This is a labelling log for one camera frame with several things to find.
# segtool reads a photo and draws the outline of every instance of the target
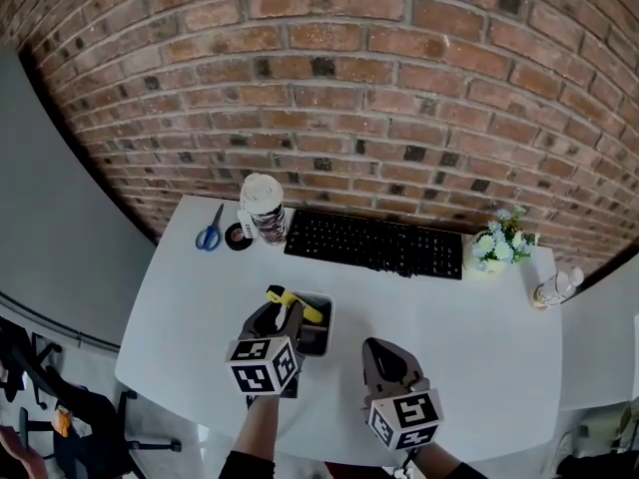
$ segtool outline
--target yellow object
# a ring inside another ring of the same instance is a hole
[[[62,436],[67,438],[69,436],[69,428],[71,427],[73,417],[69,410],[59,406],[53,414],[53,421],[51,425]]]
[[[299,301],[304,306],[304,318],[308,319],[311,323],[320,324],[323,321],[323,315],[316,308],[311,307],[304,300],[295,296],[292,292],[284,289],[282,294],[277,294],[272,290],[267,291],[267,298],[273,303],[281,303],[287,308],[293,305],[294,301]]]

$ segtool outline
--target flower vase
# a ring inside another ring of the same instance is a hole
[[[463,247],[463,266],[475,276],[484,276],[486,278],[497,278],[506,269],[507,263],[503,260],[488,259],[480,261],[472,255],[472,246],[479,240],[486,231],[477,233],[469,239]]]

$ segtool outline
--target black sleeve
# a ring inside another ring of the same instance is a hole
[[[250,454],[231,451],[220,473],[220,479],[273,479],[276,464],[268,459],[256,458]]]
[[[486,479],[486,476],[462,463],[446,479]]]

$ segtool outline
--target brick wall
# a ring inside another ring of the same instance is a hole
[[[161,234],[269,172],[292,204],[474,231],[522,204],[588,271],[639,235],[639,0],[0,0]]]

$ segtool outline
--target small white bottle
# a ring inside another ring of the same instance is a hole
[[[575,293],[577,285],[580,285],[583,279],[584,274],[580,267],[573,267],[570,273],[560,271],[537,286],[530,300],[532,306],[545,310],[551,305],[558,305]]]

